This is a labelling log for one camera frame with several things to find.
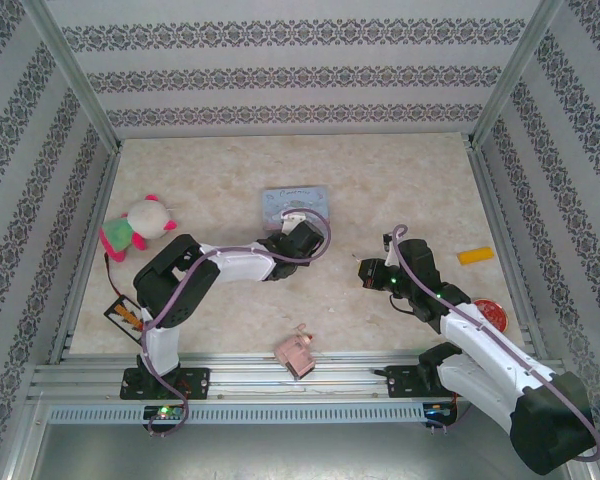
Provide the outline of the left green lit circuit board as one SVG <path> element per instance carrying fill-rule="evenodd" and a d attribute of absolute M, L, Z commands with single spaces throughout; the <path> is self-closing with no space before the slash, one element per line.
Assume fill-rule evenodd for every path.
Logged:
<path fill-rule="evenodd" d="M 176 421 L 183 417 L 184 410 L 181 406 L 146 406 L 143 412 L 145 421 Z"/>

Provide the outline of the blue cartoon tin box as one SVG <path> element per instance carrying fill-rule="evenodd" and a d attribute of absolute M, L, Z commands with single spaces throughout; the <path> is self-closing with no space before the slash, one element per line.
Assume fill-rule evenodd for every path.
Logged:
<path fill-rule="evenodd" d="M 329 221 L 329 196 L 325 186 L 295 186 L 265 189 L 261 193 L 262 224 L 265 230 L 280 230 L 282 214 L 305 208 Z"/>

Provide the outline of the black card with orange print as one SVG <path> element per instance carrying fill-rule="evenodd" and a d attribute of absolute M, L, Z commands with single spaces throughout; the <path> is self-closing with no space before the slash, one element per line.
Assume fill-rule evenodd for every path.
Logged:
<path fill-rule="evenodd" d="M 143 319 L 141 309 L 125 295 L 120 295 L 104 312 L 104 316 L 134 343 L 141 344 Z"/>

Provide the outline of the yellow rectangular block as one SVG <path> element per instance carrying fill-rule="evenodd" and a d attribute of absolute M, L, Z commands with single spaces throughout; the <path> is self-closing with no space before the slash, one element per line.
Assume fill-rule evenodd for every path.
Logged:
<path fill-rule="evenodd" d="M 490 260 L 494 256 L 492 248 L 485 246 L 460 252 L 457 254 L 457 259 L 461 265 L 469 265 Z"/>

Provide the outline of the aluminium side rail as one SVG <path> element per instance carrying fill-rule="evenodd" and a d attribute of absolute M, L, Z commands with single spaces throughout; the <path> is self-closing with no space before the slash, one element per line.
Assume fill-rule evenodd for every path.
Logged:
<path fill-rule="evenodd" d="M 61 316 L 57 328 L 54 330 L 50 349 L 45 360 L 47 365 L 55 365 L 62 360 L 67 338 L 73 335 L 78 322 L 91 265 L 99 244 L 99 227 L 108 208 L 121 153 L 122 148 L 119 148 L 115 153 L 110 154 L 101 172 L 96 196 L 91 205 L 92 209 L 88 218 L 87 230 L 82 238 L 83 243 L 71 277 L 70 288 L 61 309 Z"/>
<path fill-rule="evenodd" d="M 480 152 L 472 149 L 467 151 L 467 155 L 525 344 L 533 346 L 538 359 L 550 360 L 551 355 L 542 338 L 484 158 Z"/>

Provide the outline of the pink toy pencil sharpener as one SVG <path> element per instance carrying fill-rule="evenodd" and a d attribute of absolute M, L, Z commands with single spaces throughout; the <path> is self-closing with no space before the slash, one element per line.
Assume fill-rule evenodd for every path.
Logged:
<path fill-rule="evenodd" d="M 276 360 L 288 370 L 295 381 L 306 377 L 316 366 L 316 360 L 310 349 L 313 336 L 308 334 L 305 329 L 305 323 L 299 324 L 295 328 L 295 333 L 274 349 Z"/>

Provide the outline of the white pink green plush toy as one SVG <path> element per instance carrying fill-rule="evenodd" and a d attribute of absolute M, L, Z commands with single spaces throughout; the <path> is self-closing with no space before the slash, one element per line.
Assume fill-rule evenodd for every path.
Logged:
<path fill-rule="evenodd" d="M 118 263 L 125 260 L 130 247 L 147 249 L 147 242 L 176 230 L 178 223 L 155 195 L 147 195 L 119 217 L 106 220 L 99 229 L 99 240 L 108 257 Z"/>

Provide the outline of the aluminium frame post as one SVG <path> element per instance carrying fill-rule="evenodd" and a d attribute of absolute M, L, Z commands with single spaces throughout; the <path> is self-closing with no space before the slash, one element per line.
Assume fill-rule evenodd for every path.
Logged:
<path fill-rule="evenodd" d="M 105 109 L 54 19 L 47 2 L 45 0 L 20 0 L 20 2 L 105 147 L 109 152 L 117 151 L 121 140 L 116 135 Z"/>
<path fill-rule="evenodd" d="M 469 135 L 469 142 L 477 150 L 488 137 L 509 96 L 522 77 L 524 70 L 534 55 L 540 41 L 549 29 L 564 0 L 539 0 L 534 14 L 525 27 L 508 63 L 496 82 L 475 128 Z"/>

